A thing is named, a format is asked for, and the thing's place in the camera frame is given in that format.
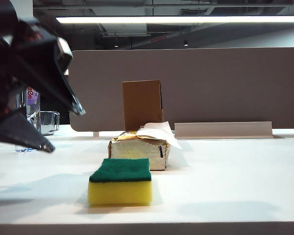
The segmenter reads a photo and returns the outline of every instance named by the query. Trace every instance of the plastic water bottle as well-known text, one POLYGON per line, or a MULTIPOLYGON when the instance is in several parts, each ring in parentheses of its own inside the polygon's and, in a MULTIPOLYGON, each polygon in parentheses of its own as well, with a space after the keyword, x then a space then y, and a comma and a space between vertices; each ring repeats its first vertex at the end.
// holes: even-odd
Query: plastic water bottle
MULTIPOLYGON (((40 94, 32 89, 27 87, 27 89, 18 94, 16 97, 16 106, 17 108, 22 107, 26 104, 26 118, 27 120, 39 131, 41 132, 40 124, 40 94)), ((15 151, 17 152, 31 152, 36 151, 36 149, 24 146, 15 146, 15 151)))

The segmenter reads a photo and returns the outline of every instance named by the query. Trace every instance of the bottle label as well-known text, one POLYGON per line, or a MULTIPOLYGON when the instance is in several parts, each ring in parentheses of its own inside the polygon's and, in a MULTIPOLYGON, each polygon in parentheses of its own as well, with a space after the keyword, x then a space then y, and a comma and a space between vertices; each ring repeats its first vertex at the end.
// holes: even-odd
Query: bottle label
POLYGON ((38 98, 38 92, 31 87, 27 88, 27 104, 32 105, 36 102, 38 98))

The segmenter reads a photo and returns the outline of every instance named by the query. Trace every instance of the ceiling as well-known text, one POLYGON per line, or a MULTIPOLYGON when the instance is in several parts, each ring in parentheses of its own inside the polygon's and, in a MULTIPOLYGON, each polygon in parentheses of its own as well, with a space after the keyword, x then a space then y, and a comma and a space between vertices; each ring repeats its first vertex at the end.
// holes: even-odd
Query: ceiling
POLYGON ((201 48, 293 28, 294 24, 60 24, 57 16, 294 15, 294 0, 33 0, 34 16, 72 50, 201 48))

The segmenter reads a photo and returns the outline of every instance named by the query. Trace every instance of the ceiling vent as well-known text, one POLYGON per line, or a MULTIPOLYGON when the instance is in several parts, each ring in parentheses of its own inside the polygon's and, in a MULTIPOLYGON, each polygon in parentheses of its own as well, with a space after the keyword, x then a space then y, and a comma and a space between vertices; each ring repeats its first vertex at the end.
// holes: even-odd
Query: ceiling vent
POLYGON ((202 10, 181 10, 180 11, 180 16, 200 16, 205 14, 206 11, 202 11, 202 10))

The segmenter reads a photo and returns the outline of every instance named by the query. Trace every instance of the small box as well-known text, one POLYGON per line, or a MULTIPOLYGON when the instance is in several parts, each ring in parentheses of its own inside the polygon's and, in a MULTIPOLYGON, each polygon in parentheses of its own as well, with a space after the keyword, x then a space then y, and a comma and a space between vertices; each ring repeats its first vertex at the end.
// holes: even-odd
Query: small box
POLYGON ((113 138, 108 145, 109 158, 149 158, 150 170, 166 169, 170 144, 166 140, 140 136, 137 133, 138 131, 124 132, 113 138))
POLYGON ((148 122, 163 122, 159 80, 122 82, 125 131, 148 122))

